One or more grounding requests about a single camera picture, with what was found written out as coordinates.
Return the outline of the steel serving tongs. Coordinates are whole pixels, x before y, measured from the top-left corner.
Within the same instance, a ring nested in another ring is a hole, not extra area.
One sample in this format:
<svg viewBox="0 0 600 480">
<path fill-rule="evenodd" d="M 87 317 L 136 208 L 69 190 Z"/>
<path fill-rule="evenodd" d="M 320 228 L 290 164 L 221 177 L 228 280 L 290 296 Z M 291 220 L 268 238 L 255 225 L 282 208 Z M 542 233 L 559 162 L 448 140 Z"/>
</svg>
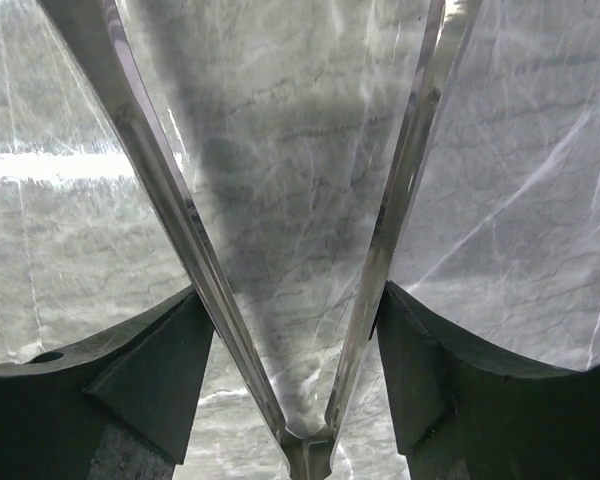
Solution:
<svg viewBox="0 0 600 480">
<path fill-rule="evenodd" d="M 325 426 L 292 434 L 199 217 L 112 1 L 45 1 L 54 24 L 121 141 L 185 271 L 295 479 L 331 474 L 334 451 L 371 338 L 384 285 L 428 159 L 429 140 L 475 25 L 477 1 L 434 1 L 414 83 L 362 270 L 359 293 L 324 413 Z"/>
</svg>

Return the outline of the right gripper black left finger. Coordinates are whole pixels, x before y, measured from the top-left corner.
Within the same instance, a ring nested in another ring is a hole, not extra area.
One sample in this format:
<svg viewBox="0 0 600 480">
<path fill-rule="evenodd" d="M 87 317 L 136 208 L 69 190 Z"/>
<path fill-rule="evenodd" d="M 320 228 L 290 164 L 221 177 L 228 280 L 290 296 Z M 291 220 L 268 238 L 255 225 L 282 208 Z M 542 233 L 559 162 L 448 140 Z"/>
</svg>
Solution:
<svg viewBox="0 0 600 480">
<path fill-rule="evenodd" d="M 186 288 L 79 342 L 0 364 L 0 479 L 169 479 L 214 329 Z"/>
</svg>

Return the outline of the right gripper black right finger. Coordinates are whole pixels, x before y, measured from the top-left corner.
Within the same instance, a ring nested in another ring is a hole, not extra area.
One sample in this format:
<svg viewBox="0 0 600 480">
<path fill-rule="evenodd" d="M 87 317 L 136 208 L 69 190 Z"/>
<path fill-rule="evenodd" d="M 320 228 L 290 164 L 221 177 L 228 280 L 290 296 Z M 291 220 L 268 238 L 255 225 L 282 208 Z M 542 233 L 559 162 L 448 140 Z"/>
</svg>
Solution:
<svg viewBox="0 0 600 480">
<path fill-rule="evenodd" d="M 414 479 L 600 479 L 600 365 L 574 371 L 488 342 L 385 287 L 377 338 Z"/>
</svg>

